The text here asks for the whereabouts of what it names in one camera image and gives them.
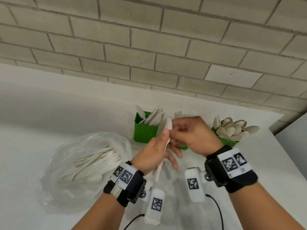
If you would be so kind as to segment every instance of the plastic bag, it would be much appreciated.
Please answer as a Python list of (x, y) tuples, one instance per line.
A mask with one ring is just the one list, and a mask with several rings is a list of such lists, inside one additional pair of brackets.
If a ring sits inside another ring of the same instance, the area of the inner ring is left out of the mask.
[(114, 132), (96, 132), (80, 136), (56, 149), (41, 173), (36, 189), (36, 199), (47, 213), (71, 214), (90, 208), (109, 180), (112, 171), (104, 174), (99, 183), (63, 181), (64, 175), (75, 172), (74, 161), (91, 155), (107, 145), (121, 154), (122, 161), (132, 158), (130, 142)]

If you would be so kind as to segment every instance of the cable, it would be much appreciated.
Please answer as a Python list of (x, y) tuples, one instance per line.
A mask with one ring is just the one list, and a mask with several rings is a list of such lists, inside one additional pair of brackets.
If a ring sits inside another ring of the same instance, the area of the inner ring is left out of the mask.
[(141, 216), (145, 216), (145, 214), (139, 214), (138, 216), (134, 217), (133, 220), (131, 220), (130, 223), (128, 223), (128, 225), (124, 228), (124, 230), (126, 230), (133, 221), (135, 221), (137, 218)]
[(217, 204), (217, 201), (209, 194), (206, 194), (207, 197), (209, 198), (212, 198), (213, 201), (215, 202), (215, 204), (217, 205), (217, 208), (219, 209), (219, 212), (220, 212), (220, 216), (221, 216), (221, 221), (222, 221), (222, 230), (224, 230), (224, 222), (223, 222), (223, 216), (222, 216), (222, 212), (221, 212), (221, 209), (219, 207), (219, 205)]

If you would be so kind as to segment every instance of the person's left hand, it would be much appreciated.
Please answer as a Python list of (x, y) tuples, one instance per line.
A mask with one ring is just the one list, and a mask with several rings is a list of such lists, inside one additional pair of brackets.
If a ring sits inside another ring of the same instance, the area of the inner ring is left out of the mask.
[[(144, 175), (149, 174), (154, 170), (164, 158), (167, 158), (174, 169), (179, 169), (177, 160), (170, 151), (165, 151), (166, 143), (169, 139), (169, 130), (164, 129), (158, 137), (152, 138), (149, 143), (143, 148), (132, 160), (131, 163), (137, 169), (142, 171)], [(181, 151), (174, 145), (169, 144), (169, 147), (178, 157), (182, 157)]]

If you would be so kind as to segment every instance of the person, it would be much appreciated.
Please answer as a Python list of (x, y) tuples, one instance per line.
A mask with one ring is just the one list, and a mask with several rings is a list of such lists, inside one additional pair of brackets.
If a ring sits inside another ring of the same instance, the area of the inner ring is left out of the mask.
[[(166, 151), (164, 154), (169, 137), (171, 142), (168, 147), (178, 157), (182, 157), (177, 148), (182, 146), (182, 142), (185, 142), (193, 152), (205, 157), (223, 147), (201, 117), (175, 119), (173, 130), (164, 129), (160, 136), (153, 138), (131, 160), (132, 165), (146, 175), (167, 158), (175, 169), (179, 169), (171, 152)], [(244, 230), (304, 230), (259, 182), (230, 193), (229, 197)], [(117, 230), (124, 212), (125, 208), (112, 194), (103, 193), (72, 230)]]

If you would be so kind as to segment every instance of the screw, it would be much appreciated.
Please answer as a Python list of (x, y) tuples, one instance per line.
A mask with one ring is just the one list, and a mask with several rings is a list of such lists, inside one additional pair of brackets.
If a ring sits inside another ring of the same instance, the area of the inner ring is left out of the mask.
[(140, 193), (140, 198), (145, 198), (146, 197), (146, 191), (142, 190)]
[(206, 173), (205, 174), (205, 179), (207, 180), (207, 181), (212, 181), (212, 177), (211, 177), (211, 175), (210, 174), (208, 174), (208, 173)]

